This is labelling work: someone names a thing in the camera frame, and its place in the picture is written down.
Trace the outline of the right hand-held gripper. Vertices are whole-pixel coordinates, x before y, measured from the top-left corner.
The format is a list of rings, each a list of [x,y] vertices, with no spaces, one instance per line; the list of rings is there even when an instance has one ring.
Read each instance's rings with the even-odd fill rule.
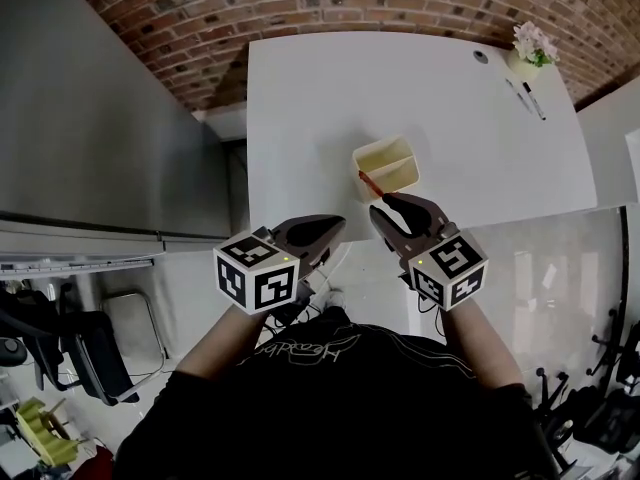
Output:
[[[400,192],[385,193],[382,201],[408,230],[376,206],[369,208],[371,223],[388,248],[408,261],[410,284],[422,298],[448,312],[484,287],[488,257],[468,230],[425,250],[425,236],[436,236],[448,223],[436,203]]]

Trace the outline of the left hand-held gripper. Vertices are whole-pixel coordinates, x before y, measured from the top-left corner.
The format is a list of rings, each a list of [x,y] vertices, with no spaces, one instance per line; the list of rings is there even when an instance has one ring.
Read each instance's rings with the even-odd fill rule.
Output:
[[[342,243],[345,226],[339,215],[317,214],[243,231],[213,249],[216,288],[247,314],[292,303],[298,284]]]

